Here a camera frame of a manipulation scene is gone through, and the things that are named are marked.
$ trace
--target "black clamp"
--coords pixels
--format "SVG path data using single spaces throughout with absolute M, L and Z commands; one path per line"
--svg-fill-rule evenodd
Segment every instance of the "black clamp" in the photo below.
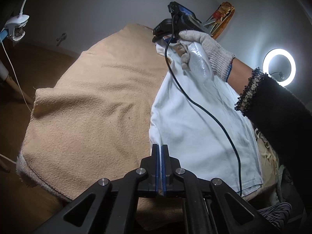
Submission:
M 156 144 L 140 168 L 118 180 L 101 178 L 34 233 L 132 233 L 138 198 L 156 196 L 183 198 L 187 233 L 280 233 L 224 181 L 197 178 L 167 145 Z

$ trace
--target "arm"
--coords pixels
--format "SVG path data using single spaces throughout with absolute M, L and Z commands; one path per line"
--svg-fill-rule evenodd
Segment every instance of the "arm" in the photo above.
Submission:
M 232 63 L 228 83 L 241 95 L 235 109 L 258 127 L 278 153 L 293 177 L 307 213 L 310 213 L 310 112 L 274 79 L 259 69 L 252 70 L 236 58 Z

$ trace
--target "metal bolt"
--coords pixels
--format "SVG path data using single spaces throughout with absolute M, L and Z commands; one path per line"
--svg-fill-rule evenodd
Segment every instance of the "metal bolt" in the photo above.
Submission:
M 99 179 L 98 183 L 100 186 L 106 186 L 108 184 L 109 180 L 106 178 Z
M 176 173 L 177 174 L 184 174 L 185 173 L 185 170 L 183 168 L 177 168 L 176 169 Z
M 214 179 L 213 179 L 213 184 L 214 184 L 215 186 L 219 186 L 219 185 L 222 184 L 222 180 L 220 180 L 219 178 L 214 178 Z
M 136 173 L 142 175 L 146 173 L 146 170 L 144 168 L 137 168 Z

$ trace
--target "white cable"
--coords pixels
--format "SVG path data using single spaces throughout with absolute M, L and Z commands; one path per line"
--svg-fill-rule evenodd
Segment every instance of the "white cable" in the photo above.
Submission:
M 7 158 L 6 156 L 4 156 L 4 155 L 2 155 L 2 154 L 0 154 L 0 157 L 3 157 L 4 159 L 10 161 L 10 162 L 13 163 L 13 164 L 16 164 L 16 162 L 14 162 L 13 160 Z
M 1 41 L 1 44 L 2 44 L 2 47 L 3 47 L 3 50 L 4 50 L 4 52 L 5 52 L 6 56 L 7 56 L 7 59 L 9 60 L 9 62 L 10 62 L 10 64 L 11 64 L 11 67 L 12 67 L 12 69 L 13 69 L 13 72 L 14 72 L 14 75 L 15 75 L 15 79 L 16 79 L 16 81 L 17 81 L 17 83 L 18 83 L 18 87 L 20 88 L 21 95 L 23 96 L 23 99 L 24 99 L 24 101 L 25 101 L 25 104 L 27 105 L 27 108 L 29 109 L 29 111 L 32 112 L 31 109 L 29 108 L 29 106 L 28 106 L 26 100 L 25 100 L 23 91 L 21 90 L 21 86 L 19 85 L 19 82 L 18 82 L 18 78 L 16 77 L 15 70 L 14 70 L 14 68 L 13 68 L 12 62 L 11 62 L 9 56 L 7 55 L 7 51 L 5 50 L 5 47 L 4 47 L 4 45 L 3 45 L 3 42 L 2 42 L 2 40 L 1 40 L 1 38 L 0 38 L 0 41 Z
M 23 4 L 21 5 L 21 10 L 20 10 L 20 15 L 23 15 L 23 9 L 24 9 L 24 6 L 25 6 L 25 3 L 26 3 L 26 0 L 23 1 Z

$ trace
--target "tan blanket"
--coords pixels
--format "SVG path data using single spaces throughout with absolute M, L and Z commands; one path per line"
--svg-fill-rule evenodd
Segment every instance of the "tan blanket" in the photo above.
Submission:
M 150 110 L 167 72 L 151 40 L 151 29 L 127 25 L 83 52 L 53 89 L 36 91 L 17 163 L 24 181 L 74 199 L 150 155 Z M 180 200 L 141 199 L 137 220 L 145 229 L 182 220 Z

